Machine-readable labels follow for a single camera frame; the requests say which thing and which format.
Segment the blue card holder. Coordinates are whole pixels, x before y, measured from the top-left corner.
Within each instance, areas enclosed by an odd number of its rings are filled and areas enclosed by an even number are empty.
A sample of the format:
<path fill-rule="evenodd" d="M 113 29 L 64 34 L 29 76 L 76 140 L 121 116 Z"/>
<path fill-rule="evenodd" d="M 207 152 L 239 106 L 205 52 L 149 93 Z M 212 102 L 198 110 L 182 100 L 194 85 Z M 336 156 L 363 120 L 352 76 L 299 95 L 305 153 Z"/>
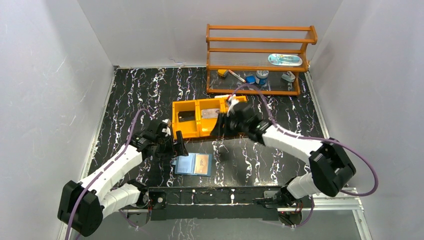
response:
<path fill-rule="evenodd" d="M 172 161 L 172 165 L 175 166 L 175 173 L 178 175 L 189 175 L 189 176 L 206 176 L 209 177 L 212 172 L 212 159 L 213 156 L 210 155 L 210 164 L 209 164 L 209 173 L 210 175 L 197 175 L 194 174 L 195 168 L 195 157 L 197 154 L 206 154 L 206 153 L 189 153 L 188 156 L 178 156 L 175 160 Z"/>

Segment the yellow three-compartment bin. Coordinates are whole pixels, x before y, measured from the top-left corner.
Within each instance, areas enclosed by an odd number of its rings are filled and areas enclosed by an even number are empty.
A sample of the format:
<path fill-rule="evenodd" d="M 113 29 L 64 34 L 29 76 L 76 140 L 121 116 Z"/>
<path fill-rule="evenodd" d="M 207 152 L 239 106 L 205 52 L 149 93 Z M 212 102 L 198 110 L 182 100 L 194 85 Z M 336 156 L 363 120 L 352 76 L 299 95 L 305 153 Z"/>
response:
<path fill-rule="evenodd" d="M 229 110 L 229 104 L 227 98 L 174 101 L 171 115 L 173 134 L 176 136 L 176 131 L 181 131 L 184 139 L 209 137 L 217 118 L 202 119 L 201 110 L 203 109 L 219 109 L 220 113 L 226 113 Z M 180 111 L 195 111 L 195 120 L 179 122 L 178 112 Z"/>

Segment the orange wooden shelf rack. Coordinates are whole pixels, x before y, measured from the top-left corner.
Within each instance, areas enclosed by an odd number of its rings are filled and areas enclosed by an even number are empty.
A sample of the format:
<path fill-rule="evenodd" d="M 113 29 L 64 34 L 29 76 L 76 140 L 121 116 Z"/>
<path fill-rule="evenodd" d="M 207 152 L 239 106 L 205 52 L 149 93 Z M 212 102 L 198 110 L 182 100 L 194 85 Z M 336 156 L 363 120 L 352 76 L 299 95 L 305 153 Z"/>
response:
<path fill-rule="evenodd" d="M 318 42 L 316 28 L 310 26 L 213 25 L 206 27 L 206 91 L 209 94 L 230 94 L 243 84 L 228 73 L 226 78 L 217 70 L 232 70 L 245 79 L 256 71 L 269 71 L 267 85 L 256 85 L 265 95 L 298 96 L 301 93 L 299 75 L 309 70 L 307 48 Z M 300 66 L 278 66 L 269 63 L 270 54 L 299 56 Z M 294 82 L 282 79 L 291 71 Z"/>

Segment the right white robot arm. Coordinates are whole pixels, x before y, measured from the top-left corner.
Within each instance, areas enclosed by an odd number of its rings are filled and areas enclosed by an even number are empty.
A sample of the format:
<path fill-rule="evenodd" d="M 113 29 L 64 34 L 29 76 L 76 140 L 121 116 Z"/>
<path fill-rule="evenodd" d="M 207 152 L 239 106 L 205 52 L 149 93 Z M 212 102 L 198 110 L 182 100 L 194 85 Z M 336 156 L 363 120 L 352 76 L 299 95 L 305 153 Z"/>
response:
<path fill-rule="evenodd" d="M 317 193 L 335 197 L 356 174 L 346 151 L 334 139 L 315 140 L 295 134 L 259 117 L 247 102 L 232 98 L 228 105 L 228 111 L 218 114 L 211 136 L 245 134 L 251 141 L 281 150 L 309 166 L 309 173 L 292 178 L 276 195 L 286 206 L 295 207 L 303 197 Z"/>

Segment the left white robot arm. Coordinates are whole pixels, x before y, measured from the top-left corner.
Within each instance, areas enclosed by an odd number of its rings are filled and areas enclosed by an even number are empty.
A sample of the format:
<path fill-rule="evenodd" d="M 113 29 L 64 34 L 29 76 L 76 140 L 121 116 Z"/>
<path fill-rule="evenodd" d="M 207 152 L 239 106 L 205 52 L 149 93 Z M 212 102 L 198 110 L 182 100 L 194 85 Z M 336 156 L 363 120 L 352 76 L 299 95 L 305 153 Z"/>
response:
<path fill-rule="evenodd" d="M 84 237 L 92 235 L 103 219 L 127 206 L 148 208 L 154 205 L 149 187 L 135 179 L 120 187 L 116 184 L 146 159 L 171 161 L 187 156 L 183 133 L 173 131 L 169 120 L 153 119 L 99 169 L 79 182 L 70 180 L 61 193 L 57 218 Z"/>

